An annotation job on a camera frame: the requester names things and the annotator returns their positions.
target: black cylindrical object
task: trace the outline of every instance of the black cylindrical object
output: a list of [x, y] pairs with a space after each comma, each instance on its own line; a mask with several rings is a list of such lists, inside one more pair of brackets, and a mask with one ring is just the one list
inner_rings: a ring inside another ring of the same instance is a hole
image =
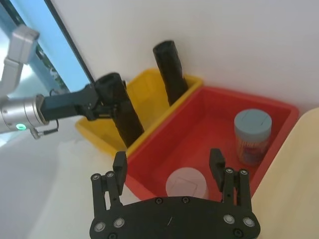
[[108, 105], [110, 101], [122, 103], [113, 121], [126, 147], [131, 146], [144, 132], [144, 129], [133, 108], [121, 76], [118, 73], [110, 73], [98, 79], [95, 84], [101, 86], [96, 87], [96, 90], [100, 91], [98, 94], [104, 105]]
[[168, 40], [158, 44], [153, 48], [153, 53], [171, 106], [188, 89], [174, 41]]

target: green indicator light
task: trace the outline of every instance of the green indicator light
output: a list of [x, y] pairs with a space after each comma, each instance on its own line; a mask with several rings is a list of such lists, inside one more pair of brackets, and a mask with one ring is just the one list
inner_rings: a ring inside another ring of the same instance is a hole
[[18, 123], [16, 126], [15, 126], [18, 130], [26, 130], [26, 126], [22, 123]]

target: window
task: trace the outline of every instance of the window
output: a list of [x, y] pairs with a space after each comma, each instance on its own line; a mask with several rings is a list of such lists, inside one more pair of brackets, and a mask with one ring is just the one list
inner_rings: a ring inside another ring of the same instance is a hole
[[[9, 39], [20, 24], [39, 31], [40, 38], [36, 54], [24, 65], [20, 84], [10, 98], [48, 96], [51, 89], [67, 93], [80, 90], [90, 82], [43, 0], [0, 0], [0, 76]], [[19, 134], [0, 134], [0, 146]]]

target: gray jar lid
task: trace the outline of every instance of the gray jar lid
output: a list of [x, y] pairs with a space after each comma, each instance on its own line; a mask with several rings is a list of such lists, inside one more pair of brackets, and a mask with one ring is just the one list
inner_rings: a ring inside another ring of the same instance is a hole
[[235, 133], [246, 142], [262, 142], [271, 133], [272, 120], [269, 114], [258, 109], [248, 109], [235, 117]]

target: yellow bin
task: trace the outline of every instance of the yellow bin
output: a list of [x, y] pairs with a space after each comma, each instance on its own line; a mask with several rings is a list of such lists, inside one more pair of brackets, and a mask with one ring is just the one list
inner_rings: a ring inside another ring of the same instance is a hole
[[112, 157], [117, 151], [127, 151], [127, 156], [130, 156], [177, 107], [203, 84], [200, 78], [188, 75], [184, 77], [188, 90], [171, 107], [158, 69], [145, 70], [127, 84], [127, 92], [144, 128], [144, 133], [129, 148], [126, 148], [111, 119], [88, 121], [82, 118], [75, 126], [92, 144], [111, 154]]

